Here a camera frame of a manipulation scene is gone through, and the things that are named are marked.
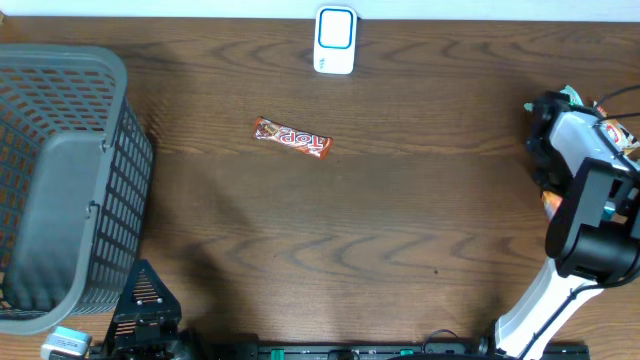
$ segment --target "laundry basket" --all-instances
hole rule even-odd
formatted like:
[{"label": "laundry basket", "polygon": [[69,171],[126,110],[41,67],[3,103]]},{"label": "laundry basket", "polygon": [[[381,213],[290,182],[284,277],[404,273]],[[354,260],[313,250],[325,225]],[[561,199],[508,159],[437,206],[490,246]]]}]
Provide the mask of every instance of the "laundry basket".
[{"label": "laundry basket", "polygon": [[108,50],[0,45],[0,333],[115,307],[153,162],[126,87]]}]

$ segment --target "wooden table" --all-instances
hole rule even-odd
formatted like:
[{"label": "wooden table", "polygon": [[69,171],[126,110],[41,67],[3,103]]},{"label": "wooden table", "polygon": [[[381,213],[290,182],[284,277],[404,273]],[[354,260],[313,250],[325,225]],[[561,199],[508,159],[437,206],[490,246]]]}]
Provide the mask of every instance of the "wooden table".
[{"label": "wooden table", "polygon": [[[0,41],[99,45],[157,139],[142,257],[184,325],[280,341],[480,334],[542,266],[523,104],[640,80],[625,24],[361,21],[355,71],[313,70],[313,21],[7,18]],[[638,110],[638,94],[611,101]],[[258,115],[332,136],[319,161],[251,139]],[[627,121],[636,133],[640,126]],[[557,335],[635,359],[638,283]],[[65,325],[104,336],[110,315]],[[0,336],[36,358],[44,335]]]}]

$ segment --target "small white box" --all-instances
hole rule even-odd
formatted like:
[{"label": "small white box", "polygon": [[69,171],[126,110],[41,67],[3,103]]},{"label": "small white box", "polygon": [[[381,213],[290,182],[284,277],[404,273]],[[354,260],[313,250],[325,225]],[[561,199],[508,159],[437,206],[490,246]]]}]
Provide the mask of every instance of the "small white box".
[{"label": "small white box", "polygon": [[353,71],[356,49],[356,12],[344,6],[323,6],[316,14],[313,67],[327,74]]}]

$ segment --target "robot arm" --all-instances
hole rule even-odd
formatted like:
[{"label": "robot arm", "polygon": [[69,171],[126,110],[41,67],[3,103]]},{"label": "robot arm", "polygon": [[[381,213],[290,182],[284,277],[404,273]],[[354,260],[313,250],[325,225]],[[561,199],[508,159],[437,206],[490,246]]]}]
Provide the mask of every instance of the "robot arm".
[{"label": "robot arm", "polygon": [[[570,104],[564,94],[536,101],[527,142],[541,168],[543,189],[563,196],[546,237],[547,260],[494,329],[494,351],[540,359],[556,331],[605,288],[631,282],[639,272],[639,177],[611,141],[593,109]],[[626,221],[608,220],[614,208]]]}]

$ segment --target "black cable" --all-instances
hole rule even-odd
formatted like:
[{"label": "black cable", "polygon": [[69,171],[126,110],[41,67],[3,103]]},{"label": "black cable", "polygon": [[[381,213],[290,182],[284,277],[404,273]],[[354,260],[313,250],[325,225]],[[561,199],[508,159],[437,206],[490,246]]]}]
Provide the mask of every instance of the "black cable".
[{"label": "black cable", "polygon": [[454,333],[453,331],[451,331],[449,329],[436,330],[436,331],[432,332],[431,335],[427,336],[426,339],[424,339],[424,342],[422,343],[422,347],[421,347],[422,352],[425,353],[425,354],[427,353],[427,344],[429,343],[429,340],[431,340],[431,338],[433,338],[436,335],[440,335],[440,334],[444,334],[444,333],[451,334],[451,335],[455,336],[456,339],[458,338],[458,335],[456,335],[456,333]]},{"label": "black cable", "polygon": [[600,99],[600,101],[596,102],[596,104],[593,107],[595,108],[595,107],[598,107],[598,106],[602,106],[602,104],[604,104],[607,100],[609,100],[609,99],[611,99],[613,97],[616,97],[618,95],[624,94],[626,92],[634,91],[634,90],[640,90],[640,84],[636,84],[636,85],[632,85],[632,86],[629,86],[629,87],[626,87],[626,88],[622,88],[620,90],[616,90],[616,91],[614,91],[614,92],[612,92],[610,94],[607,94],[607,95],[603,96],[602,99]]},{"label": "black cable", "polygon": [[601,123],[605,120],[611,120],[611,119],[624,119],[624,118],[629,118],[629,117],[636,117],[636,116],[640,116],[640,113],[630,113],[630,114],[618,114],[618,115],[607,115],[606,117],[601,117],[598,119],[598,123]]},{"label": "black cable", "polygon": [[636,255],[636,259],[635,259],[634,264],[632,266],[632,268],[634,270],[629,274],[629,276],[623,278],[622,280],[618,280],[618,281],[615,281],[615,282],[610,283],[610,284],[598,284],[598,285],[583,286],[581,288],[578,288],[578,289],[572,291],[569,294],[569,296],[567,297],[567,299],[562,303],[562,305],[560,305],[560,307],[549,318],[549,320],[547,320],[544,323],[544,325],[542,325],[540,330],[537,333],[533,334],[533,337],[531,338],[531,340],[529,341],[527,346],[522,351],[522,354],[520,355],[519,360],[524,360],[525,359],[525,356],[527,355],[529,350],[531,350],[531,348],[536,343],[536,341],[538,341],[538,339],[542,336],[542,334],[544,334],[544,332],[547,331],[547,329],[551,326],[551,324],[553,324],[553,322],[556,321],[558,316],[560,316],[560,314],[562,314],[562,312],[567,308],[567,306],[569,306],[569,304],[571,304],[571,302],[573,300],[575,300],[581,292],[587,291],[587,290],[597,290],[597,289],[612,289],[612,288],[616,288],[616,287],[620,287],[620,286],[629,284],[630,282],[632,282],[633,280],[638,278],[638,276],[640,276],[640,266],[639,265],[640,264],[638,262],[638,255]]}]

